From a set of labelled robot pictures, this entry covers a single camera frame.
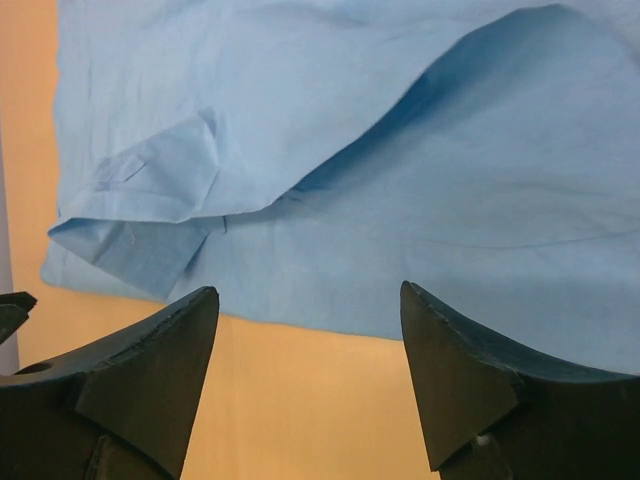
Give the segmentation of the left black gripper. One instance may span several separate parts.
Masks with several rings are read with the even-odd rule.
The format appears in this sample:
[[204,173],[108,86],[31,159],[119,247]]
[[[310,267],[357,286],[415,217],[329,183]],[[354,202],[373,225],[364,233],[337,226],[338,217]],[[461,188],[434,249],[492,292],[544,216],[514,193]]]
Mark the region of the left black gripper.
[[0,344],[27,321],[36,304],[37,299],[26,291],[0,295]]

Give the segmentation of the blue long sleeve shirt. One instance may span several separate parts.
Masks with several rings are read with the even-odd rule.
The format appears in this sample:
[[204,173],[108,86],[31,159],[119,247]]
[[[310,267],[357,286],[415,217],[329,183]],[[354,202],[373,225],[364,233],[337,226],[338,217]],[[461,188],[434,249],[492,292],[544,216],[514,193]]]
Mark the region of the blue long sleeve shirt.
[[61,1],[45,282],[639,370],[635,1]]

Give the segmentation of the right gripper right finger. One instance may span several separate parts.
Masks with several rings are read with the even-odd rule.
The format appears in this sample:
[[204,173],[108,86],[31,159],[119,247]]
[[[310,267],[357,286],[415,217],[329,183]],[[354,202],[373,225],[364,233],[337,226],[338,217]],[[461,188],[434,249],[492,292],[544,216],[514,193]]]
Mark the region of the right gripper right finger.
[[639,380],[561,360],[412,282],[404,348],[430,469],[444,479],[635,479]]

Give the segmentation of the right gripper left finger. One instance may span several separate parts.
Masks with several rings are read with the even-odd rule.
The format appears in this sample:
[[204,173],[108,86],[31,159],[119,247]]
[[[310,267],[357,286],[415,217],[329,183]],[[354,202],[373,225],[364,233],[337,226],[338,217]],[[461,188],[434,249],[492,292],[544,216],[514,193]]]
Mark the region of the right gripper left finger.
[[218,292],[202,287],[2,376],[2,478],[180,478],[218,316]]

